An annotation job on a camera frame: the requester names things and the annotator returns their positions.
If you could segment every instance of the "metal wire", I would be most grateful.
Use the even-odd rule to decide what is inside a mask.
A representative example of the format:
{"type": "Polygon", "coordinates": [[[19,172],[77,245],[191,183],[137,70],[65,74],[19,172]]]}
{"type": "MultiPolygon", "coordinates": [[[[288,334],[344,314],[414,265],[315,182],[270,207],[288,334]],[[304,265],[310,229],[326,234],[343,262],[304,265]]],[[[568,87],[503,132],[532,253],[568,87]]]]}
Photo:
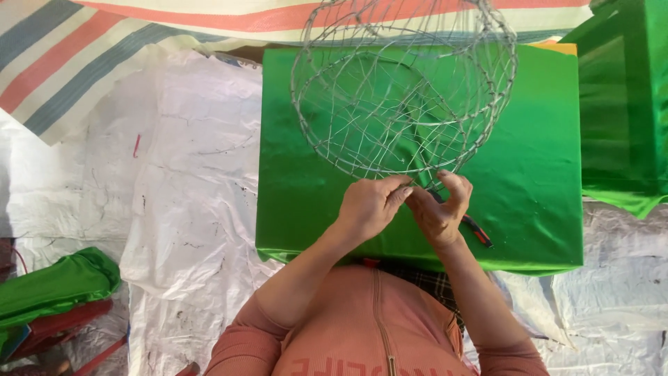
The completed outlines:
{"type": "Polygon", "coordinates": [[[291,94],[313,149],[358,178],[437,185],[487,141],[517,71],[516,35],[488,0],[323,1],[291,94]]]}

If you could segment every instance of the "hand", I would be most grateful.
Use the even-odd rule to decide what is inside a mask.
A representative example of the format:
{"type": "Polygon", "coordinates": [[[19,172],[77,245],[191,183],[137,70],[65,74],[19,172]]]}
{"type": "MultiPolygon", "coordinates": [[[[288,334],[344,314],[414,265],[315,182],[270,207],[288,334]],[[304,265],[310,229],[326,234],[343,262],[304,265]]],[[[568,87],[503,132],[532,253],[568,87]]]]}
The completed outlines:
{"type": "Polygon", "coordinates": [[[414,187],[413,194],[406,199],[406,205],[413,212],[413,218],[434,250],[444,250],[452,245],[461,234],[459,224],[468,209],[473,185],[467,178],[449,171],[438,171],[436,177],[450,192],[448,200],[439,204],[431,193],[421,187],[414,187]]]}
{"type": "Polygon", "coordinates": [[[406,175],[393,175],[380,180],[360,179],[350,184],[332,227],[340,236],[353,240],[355,246],[373,238],[383,231],[411,195],[413,187],[402,187],[411,181],[406,175]]]}

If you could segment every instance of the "zipper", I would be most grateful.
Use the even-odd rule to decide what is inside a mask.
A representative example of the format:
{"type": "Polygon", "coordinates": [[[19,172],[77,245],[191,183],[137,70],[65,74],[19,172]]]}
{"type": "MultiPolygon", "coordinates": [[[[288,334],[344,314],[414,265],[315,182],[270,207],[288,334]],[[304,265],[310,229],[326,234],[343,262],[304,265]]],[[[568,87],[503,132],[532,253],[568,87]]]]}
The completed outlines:
{"type": "Polygon", "coordinates": [[[396,358],[389,353],[389,340],[387,339],[387,331],[385,330],[383,323],[380,321],[380,272],[378,269],[373,269],[373,318],[376,321],[378,331],[380,331],[380,336],[383,339],[385,356],[387,357],[387,374],[389,376],[396,376],[396,358]]]}

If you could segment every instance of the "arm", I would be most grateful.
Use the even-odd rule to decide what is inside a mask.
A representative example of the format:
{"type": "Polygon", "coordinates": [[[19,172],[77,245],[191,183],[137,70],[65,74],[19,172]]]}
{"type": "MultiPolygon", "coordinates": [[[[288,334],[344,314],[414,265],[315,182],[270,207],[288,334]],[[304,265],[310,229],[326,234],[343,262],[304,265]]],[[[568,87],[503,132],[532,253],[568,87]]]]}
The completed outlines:
{"type": "Polygon", "coordinates": [[[406,203],[448,273],[462,319],[480,355],[483,374],[519,371],[513,374],[546,375],[526,331],[459,233],[473,186],[466,178],[447,171],[439,171],[438,178],[450,192],[445,203],[437,203],[419,187],[406,203]]]}
{"type": "Polygon", "coordinates": [[[402,187],[410,181],[396,175],[352,184],[335,223],[244,304],[214,346],[205,375],[270,375],[281,341],[301,320],[327,273],[388,225],[411,194],[411,187],[402,187]]]}

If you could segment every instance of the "woman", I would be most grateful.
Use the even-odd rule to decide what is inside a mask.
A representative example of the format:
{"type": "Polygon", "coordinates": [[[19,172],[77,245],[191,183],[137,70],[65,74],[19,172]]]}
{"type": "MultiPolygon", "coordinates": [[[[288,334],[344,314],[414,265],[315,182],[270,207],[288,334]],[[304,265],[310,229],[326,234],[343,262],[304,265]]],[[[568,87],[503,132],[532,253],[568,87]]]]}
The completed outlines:
{"type": "Polygon", "coordinates": [[[403,175],[352,184],[337,220],[241,308],[214,346],[205,375],[471,375],[461,362],[453,310],[378,269],[333,268],[382,231],[404,201],[443,262],[483,376],[547,375],[458,231],[473,186],[447,171],[437,176],[450,192],[443,204],[407,187],[411,179],[403,175]]]}

